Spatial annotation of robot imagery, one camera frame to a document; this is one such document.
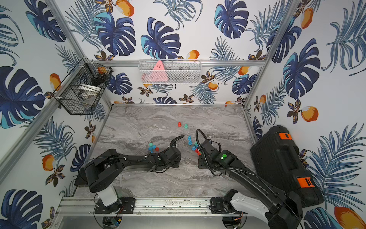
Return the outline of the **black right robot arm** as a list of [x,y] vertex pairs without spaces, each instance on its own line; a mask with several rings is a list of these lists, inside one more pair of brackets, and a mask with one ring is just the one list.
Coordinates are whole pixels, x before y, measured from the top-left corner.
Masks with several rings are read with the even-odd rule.
[[228,150],[199,149],[207,168],[230,177],[256,198],[239,191],[226,194],[235,211],[244,212],[267,223],[271,229],[297,229],[301,226],[303,210],[300,197],[293,191],[286,193],[274,187],[249,169]]

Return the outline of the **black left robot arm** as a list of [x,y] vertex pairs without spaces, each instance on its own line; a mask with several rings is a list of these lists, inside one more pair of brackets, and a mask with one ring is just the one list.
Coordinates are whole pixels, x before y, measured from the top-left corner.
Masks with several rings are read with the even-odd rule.
[[83,170],[89,191],[96,193],[105,207],[110,207],[119,201],[112,183],[121,173],[165,172],[170,168],[179,168],[180,160],[181,152],[176,147],[145,156],[124,155],[116,149],[109,149],[86,164]]

